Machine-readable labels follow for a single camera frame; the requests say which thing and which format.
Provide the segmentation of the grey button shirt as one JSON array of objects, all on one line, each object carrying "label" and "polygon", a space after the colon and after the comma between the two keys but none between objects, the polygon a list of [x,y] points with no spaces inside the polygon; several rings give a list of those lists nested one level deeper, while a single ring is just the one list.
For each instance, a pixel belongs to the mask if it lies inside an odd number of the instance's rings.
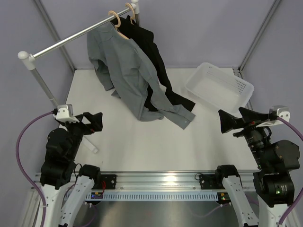
[{"label": "grey button shirt", "polygon": [[89,61],[106,91],[124,104],[142,122],[166,117],[185,129],[195,115],[183,105],[173,105],[159,85],[156,69],[133,39],[120,35],[111,23],[87,34]]}]

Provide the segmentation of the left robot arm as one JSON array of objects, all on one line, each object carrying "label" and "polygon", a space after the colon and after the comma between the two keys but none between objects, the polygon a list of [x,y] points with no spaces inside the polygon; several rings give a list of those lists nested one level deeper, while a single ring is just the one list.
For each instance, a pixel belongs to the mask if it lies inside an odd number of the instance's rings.
[{"label": "left robot arm", "polygon": [[102,113],[73,116],[67,110],[57,110],[56,121],[61,125],[49,133],[45,161],[41,167],[40,184],[44,196],[43,218],[46,227],[71,227],[86,194],[104,185],[100,168],[83,165],[70,197],[63,201],[76,167],[75,158],[85,135],[103,129]]}]

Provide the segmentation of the black shirt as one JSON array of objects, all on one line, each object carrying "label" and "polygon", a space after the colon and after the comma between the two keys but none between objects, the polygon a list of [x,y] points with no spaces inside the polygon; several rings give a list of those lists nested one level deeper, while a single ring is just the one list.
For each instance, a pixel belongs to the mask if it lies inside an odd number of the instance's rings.
[{"label": "black shirt", "polygon": [[153,32],[138,26],[130,16],[127,16],[126,18],[120,17],[120,20],[121,25],[119,27],[119,31],[126,37],[133,39],[151,60],[157,71],[160,84],[166,88],[165,95],[168,100],[173,105],[182,105],[191,112],[195,103],[173,91],[171,82],[166,73],[164,61],[156,43],[154,42]]}]

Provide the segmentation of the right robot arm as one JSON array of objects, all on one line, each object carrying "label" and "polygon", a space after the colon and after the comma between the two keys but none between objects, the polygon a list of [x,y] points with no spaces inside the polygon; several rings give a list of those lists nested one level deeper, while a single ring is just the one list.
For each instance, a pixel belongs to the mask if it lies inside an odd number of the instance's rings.
[{"label": "right robot arm", "polygon": [[221,132],[236,130],[234,137],[244,137],[258,166],[253,183],[258,195],[259,215],[255,215],[241,185],[234,165],[218,166],[214,182],[225,188],[237,215],[240,227],[285,227],[288,214],[294,209],[303,193],[294,195],[290,171],[299,169],[299,146],[289,140],[271,143],[271,126],[285,124],[300,138],[302,134],[289,123],[288,107],[276,105],[268,113],[239,108],[241,117],[219,110]]}]

